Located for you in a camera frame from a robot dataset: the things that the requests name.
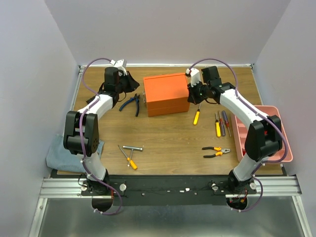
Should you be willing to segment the orange drawer cabinet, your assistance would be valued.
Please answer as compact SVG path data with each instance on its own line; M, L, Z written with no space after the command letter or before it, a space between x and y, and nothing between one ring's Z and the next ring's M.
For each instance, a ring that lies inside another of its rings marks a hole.
M189 110L189 92L184 73L144 77L143 83L149 117Z

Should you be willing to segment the small yellow handled screwdriver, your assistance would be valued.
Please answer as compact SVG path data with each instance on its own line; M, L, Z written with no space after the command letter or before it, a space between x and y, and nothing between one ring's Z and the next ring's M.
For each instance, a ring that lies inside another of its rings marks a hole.
M216 136L221 137L220 124L217 113L215 113L215 128L216 128Z

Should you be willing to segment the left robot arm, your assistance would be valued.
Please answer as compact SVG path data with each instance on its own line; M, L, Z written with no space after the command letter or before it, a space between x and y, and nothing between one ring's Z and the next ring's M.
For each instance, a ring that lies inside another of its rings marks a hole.
M72 155L79 156L93 190L106 194L109 189L109 175L101 164L99 146L99 119L119 101L121 93L135 91L139 83L133 79L124 66L106 67L104 82L94 98L82 109L66 114L63 146Z

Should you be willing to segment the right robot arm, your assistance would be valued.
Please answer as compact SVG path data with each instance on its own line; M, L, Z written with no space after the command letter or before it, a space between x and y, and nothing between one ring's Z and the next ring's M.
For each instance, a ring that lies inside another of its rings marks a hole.
M265 114L249 103L239 94L236 85L223 83L215 66L202 70L190 67L186 70L186 76L191 79L188 102L197 105L213 99L232 112L247 129L245 155L230 171L227 181L228 190L237 194L252 180L259 166L269 161L269 157L282 148L288 151L281 119Z

